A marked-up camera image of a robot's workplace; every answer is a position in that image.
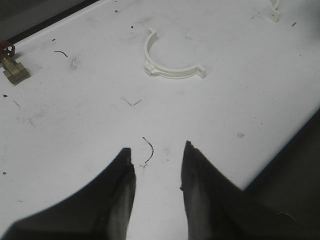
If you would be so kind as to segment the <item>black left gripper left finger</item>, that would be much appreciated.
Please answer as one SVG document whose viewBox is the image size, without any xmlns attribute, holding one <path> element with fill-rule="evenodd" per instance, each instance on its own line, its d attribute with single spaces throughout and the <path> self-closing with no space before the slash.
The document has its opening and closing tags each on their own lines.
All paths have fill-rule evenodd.
<svg viewBox="0 0 320 240">
<path fill-rule="evenodd" d="M 4 240 L 124 240 L 136 192 L 131 149 L 63 201 L 14 222 Z"/>
</svg>

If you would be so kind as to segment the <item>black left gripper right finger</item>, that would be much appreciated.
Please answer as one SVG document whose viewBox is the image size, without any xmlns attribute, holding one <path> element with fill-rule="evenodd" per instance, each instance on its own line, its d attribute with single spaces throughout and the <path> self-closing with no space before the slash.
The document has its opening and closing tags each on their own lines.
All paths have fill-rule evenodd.
<svg viewBox="0 0 320 240">
<path fill-rule="evenodd" d="M 226 178 L 190 141 L 181 165 L 190 240 L 318 240 L 319 230 L 255 201 Z"/>
</svg>

